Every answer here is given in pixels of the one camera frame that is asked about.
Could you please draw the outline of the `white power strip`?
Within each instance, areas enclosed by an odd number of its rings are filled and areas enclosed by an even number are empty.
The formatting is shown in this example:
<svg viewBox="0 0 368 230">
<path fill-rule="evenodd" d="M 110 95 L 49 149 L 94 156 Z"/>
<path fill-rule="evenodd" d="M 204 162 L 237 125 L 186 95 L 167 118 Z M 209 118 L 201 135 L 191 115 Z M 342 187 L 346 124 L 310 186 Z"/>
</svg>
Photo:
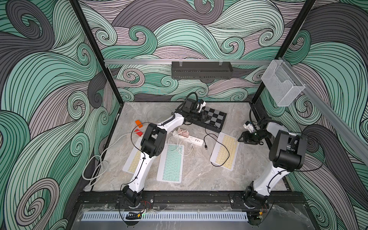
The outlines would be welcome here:
<svg viewBox="0 0 368 230">
<path fill-rule="evenodd" d="M 197 138 L 197 137 L 194 137 L 194 136 L 191 136 L 191 135 L 189 135 L 188 137 L 185 137 L 185 136 L 179 134 L 176 130 L 173 131 L 173 136 L 177 137 L 179 139 L 182 139 L 182 140 L 188 140 L 189 142 L 193 143 L 194 145 L 197 145 L 197 146 L 200 146 L 200 147 L 202 147 L 203 144 L 204 144 L 203 139 L 200 139 L 200 138 Z"/>
</svg>

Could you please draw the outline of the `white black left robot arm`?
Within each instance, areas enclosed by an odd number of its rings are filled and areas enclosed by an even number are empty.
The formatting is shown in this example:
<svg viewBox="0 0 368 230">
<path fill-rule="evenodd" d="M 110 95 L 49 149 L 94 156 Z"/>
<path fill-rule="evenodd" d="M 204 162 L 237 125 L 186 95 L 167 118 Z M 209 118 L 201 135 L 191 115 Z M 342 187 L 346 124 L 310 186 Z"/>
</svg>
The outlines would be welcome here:
<svg viewBox="0 0 368 230">
<path fill-rule="evenodd" d="M 133 174 L 132 180 L 123 184 L 122 192 L 128 205 L 137 207 L 140 204 L 145 181 L 153 161 L 163 152 L 167 135 L 174 129 L 189 125 L 205 117 L 203 107 L 206 102 L 198 98 L 196 92 L 189 93 L 183 102 L 171 113 L 171 117 L 158 124 L 149 123 L 142 137 L 140 147 L 140 161 Z"/>
</svg>

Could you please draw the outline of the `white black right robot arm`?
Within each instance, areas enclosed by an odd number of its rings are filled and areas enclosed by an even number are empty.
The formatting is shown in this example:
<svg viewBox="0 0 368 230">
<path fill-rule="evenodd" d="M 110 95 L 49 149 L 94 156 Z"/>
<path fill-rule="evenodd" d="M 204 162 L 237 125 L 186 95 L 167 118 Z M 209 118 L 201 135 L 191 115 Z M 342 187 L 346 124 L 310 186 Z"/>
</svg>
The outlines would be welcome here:
<svg viewBox="0 0 368 230">
<path fill-rule="evenodd" d="M 262 207 L 273 187 L 286 175 L 302 168 L 306 155 L 307 138 L 297 132 L 289 131 L 283 123 L 270 118 L 262 118 L 256 124 L 249 120 L 243 125 L 245 131 L 238 142 L 262 145 L 262 140 L 274 137 L 269 151 L 269 164 L 260 177 L 246 188 L 242 199 L 247 208 Z"/>
</svg>

